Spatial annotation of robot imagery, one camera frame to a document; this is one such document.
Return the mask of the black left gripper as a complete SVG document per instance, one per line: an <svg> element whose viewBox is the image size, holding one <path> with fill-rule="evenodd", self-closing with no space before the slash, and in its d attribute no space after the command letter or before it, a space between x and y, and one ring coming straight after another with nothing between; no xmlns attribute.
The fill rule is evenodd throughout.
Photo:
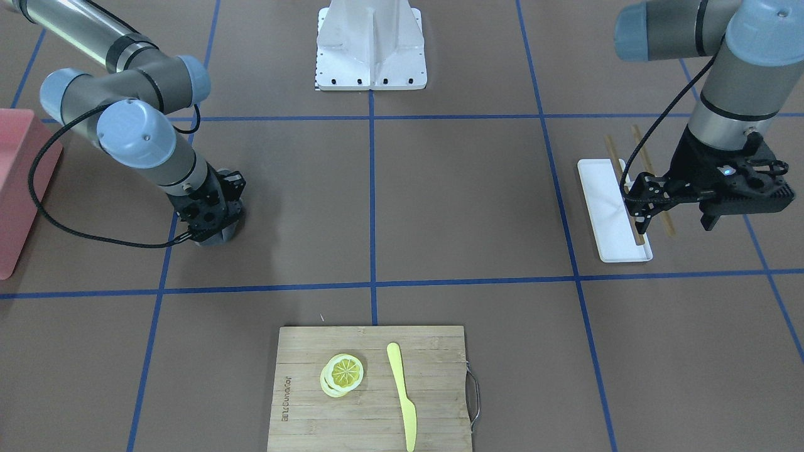
<svg viewBox="0 0 804 452"><path fill-rule="evenodd" d="M740 151L720 151L684 131L666 174L641 172L631 189L623 192L638 235L647 233L653 217L678 204L697 204L701 226L708 232L721 217L753 213L754 188L749 183L754 177L749 165L753 156L754 134Z"/></svg>

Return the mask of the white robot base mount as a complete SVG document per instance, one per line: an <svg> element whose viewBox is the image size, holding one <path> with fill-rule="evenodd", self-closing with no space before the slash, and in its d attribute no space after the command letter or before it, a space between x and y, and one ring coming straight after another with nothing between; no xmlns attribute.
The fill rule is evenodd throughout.
<svg viewBox="0 0 804 452"><path fill-rule="evenodd" d="M332 1L319 9L314 86L321 91L427 86L422 14L408 1Z"/></svg>

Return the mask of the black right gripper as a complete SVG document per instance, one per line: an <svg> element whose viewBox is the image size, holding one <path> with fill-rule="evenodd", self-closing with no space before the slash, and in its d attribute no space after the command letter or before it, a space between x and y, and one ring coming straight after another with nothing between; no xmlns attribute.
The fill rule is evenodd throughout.
<svg viewBox="0 0 804 452"><path fill-rule="evenodd" d="M244 217L241 195L246 180L239 171L212 167L200 188L168 199L181 221L187 224L189 240L203 241L238 223Z"/></svg>

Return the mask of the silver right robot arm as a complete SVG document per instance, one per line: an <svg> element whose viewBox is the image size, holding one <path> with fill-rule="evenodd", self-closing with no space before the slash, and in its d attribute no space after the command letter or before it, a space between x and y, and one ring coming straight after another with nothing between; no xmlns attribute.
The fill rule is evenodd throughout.
<svg viewBox="0 0 804 452"><path fill-rule="evenodd" d="M209 72L192 55L170 57L148 37L92 1L3 1L2 7L55 33L102 64L95 77L72 68L49 74L40 103L60 129L37 152L28 172L28 192L36 209L64 232L43 208L33 186L38 164L50 146L75 129L116 162L137 171L161 189L187 224L184 234L163 244L190 240L199 246L232 239L244 216L246 182L238 171L217 171L170 123L169 114L198 108L209 97Z"/></svg>

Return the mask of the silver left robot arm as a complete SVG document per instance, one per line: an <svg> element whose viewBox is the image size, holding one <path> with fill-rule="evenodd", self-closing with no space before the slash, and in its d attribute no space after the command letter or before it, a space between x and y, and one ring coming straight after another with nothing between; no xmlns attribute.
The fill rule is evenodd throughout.
<svg viewBox="0 0 804 452"><path fill-rule="evenodd" d="M698 204L709 231L724 215L795 200L766 135L802 76L801 1L644 1L618 14L614 46L625 61L709 58L666 174L644 171L621 188L639 234L678 204Z"/></svg>

